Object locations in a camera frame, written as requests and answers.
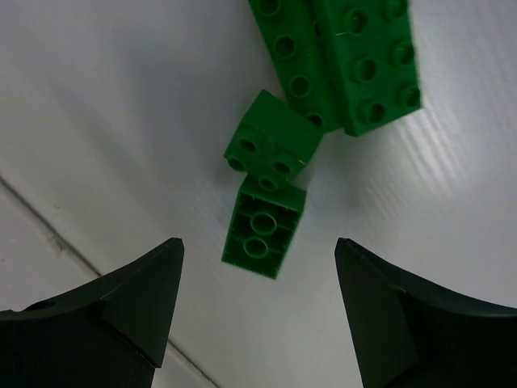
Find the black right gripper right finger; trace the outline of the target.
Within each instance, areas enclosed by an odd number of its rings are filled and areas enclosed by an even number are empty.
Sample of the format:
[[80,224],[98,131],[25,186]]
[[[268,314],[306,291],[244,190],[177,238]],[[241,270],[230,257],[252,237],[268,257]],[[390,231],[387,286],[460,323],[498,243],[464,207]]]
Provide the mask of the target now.
[[516,310],[399,268],[349,238],[334,251],[365,387],[514,387]]

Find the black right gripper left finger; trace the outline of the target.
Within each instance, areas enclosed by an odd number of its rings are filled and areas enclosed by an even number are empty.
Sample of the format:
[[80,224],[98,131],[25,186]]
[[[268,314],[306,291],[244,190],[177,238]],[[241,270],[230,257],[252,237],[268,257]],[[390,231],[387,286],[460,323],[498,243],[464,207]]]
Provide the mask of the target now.
[[1,313],[3,387],[150,387],[162,367],[184,246],[153,250],[69,292]]

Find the green square lego brick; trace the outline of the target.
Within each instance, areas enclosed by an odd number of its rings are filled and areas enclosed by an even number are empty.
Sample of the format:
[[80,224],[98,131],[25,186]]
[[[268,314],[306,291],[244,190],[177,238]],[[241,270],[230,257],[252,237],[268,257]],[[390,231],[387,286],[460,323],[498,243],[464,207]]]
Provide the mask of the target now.
[[307,191],[288,185],[262,189],[245,177],[238,190],[221,260],[275,279],[305,209]]

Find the small green lego brick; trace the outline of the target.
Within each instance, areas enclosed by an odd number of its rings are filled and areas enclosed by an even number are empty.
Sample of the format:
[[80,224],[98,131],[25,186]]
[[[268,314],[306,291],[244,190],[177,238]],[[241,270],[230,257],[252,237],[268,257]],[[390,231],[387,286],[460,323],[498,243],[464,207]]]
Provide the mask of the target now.
[[289,185],[309,164],[324,135],[316,112],[302,115],[262,90],[246,110],[224,158],[229,166],[258,180],[265,191]]

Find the large green lego plate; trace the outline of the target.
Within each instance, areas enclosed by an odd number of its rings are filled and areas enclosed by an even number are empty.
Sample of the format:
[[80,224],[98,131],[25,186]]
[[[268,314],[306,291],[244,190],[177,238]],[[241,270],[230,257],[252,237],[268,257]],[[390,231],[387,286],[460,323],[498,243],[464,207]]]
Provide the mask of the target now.
[[421,107],[407,1],[314,3],[346,134],[360,137]]

